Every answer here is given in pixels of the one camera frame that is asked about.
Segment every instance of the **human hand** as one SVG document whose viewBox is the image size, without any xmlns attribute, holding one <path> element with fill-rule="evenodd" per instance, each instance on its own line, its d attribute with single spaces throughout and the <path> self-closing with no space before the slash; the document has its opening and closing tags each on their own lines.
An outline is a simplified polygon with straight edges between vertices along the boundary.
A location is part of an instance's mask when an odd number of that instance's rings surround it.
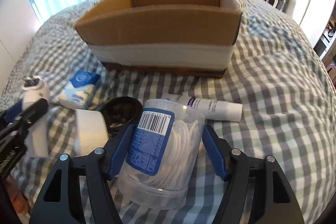
<svg viewBox="0 0 336 224">
<path fill-rule="evenodd" d="M 28 203 L 23 197 L 19 187 L 17 186 L 16 180 L 9 175 L 5 181 L 5 187 L 7 189 L 10 200 L 13 204 L 15 212 L 17 214 L 27 214 L 28 213 Z"/>
</svg>

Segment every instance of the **bed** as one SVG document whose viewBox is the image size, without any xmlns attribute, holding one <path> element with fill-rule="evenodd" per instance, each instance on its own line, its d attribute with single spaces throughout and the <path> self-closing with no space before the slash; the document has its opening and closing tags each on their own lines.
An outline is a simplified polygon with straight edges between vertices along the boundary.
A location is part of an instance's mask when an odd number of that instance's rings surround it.
<svg viewBox="0 0 336 224">
<path fill-rule="evenodd" d="M 40 75 L 50 87 L 50 157 L 25 156 L 12 172 L 31 205 L 55 158 L 62 153 L 75 156 L 75 112 L 57 105 L 55 98 L 82 69 L 102 79 L 89 109 L 118 96 L 144 103 L 163 92 L 242 103 L 241 122 L 209 123 L 231 147 L 248 156 L 274 155 L 296 194 L 305 223 L 313 224 L 335 193 L 336 93 L 300 27 L 262 0 L 237 0 L 243 17 L 224 78 L 107 71 L 74 30 L 76 20 L 99 1 L 66 8 L 45 22 L 16 63 L 0 97 L 0 110 L 11 107 L 22 97 L 22 78 L 27 75 Z M 86 221 L 94 223 L 84 180 L 81 187 Z M 123 223 L 211 223 L 224 189 L 203 144 L 181 208 L 159 211 L 139 206 L 122 196 L 116 180 L 111 184 Z M 248 221 L 251 201 L 249 193 L 241 223 Z"/>
</svg>

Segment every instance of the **barcode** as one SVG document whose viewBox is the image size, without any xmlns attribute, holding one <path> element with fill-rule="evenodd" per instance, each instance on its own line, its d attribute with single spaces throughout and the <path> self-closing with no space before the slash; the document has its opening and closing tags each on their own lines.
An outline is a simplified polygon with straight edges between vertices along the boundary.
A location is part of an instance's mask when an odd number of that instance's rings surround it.
<svg viewBox="0 0 336 224">
<path fill-rule="evenodd" d="M 171 115 L 160 112 L 144 111 L 138 128 L 166 136 Z"/>
</svg>

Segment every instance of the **roll of tape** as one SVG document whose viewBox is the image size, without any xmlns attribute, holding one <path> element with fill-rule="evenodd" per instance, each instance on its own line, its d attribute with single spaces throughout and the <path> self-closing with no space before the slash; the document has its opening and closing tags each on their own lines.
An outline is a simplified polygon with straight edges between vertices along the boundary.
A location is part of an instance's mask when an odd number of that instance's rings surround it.
<svg viewBox="0 0 336 224">
<path fill-rule="evenodd" d="M 109 139 L 104 117 L 99 111 L 76 109 L 75 153 L 85 156 Z"/>
</svg>

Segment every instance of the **silver screw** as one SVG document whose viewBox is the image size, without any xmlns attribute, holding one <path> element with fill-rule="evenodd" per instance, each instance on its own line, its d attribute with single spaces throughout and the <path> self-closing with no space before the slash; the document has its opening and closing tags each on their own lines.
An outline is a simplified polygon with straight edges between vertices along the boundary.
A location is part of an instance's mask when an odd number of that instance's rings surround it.
<svg viewBox="0 0 336 224">
<path fill-rule="evenodd" d="M 68 155 L 67 154 L 62 154 L 60 157 L 59 157 L 60 160 L 67 160 L 68 159 Z"/>
<path fill-rule="evenodd" d="M 99 147 L 99 148 L 96 148 L 94 150 L 94 153 L 97 154 L 97 155 L 100 155 L 100 154 L 103 154 L 104 153 L 104 149 Z"/>
<path fill-rule="evenodd" d="M 241 151 L 240 151 L 239 149 L 235 148 L 235 149 L 232 149 L 232 150 L 231 150 L 231 153 L 232 153 L 233 155 L 235 155 L 235 156 L 239 156 L 240 153 L 241 153 Z"/>
<path fill-rule="evenodd" d="M 269 162 L 275 162 L 275 158 L 273 156 L 267 156 L 266 159 L 269 161 Z"/>
</svg>

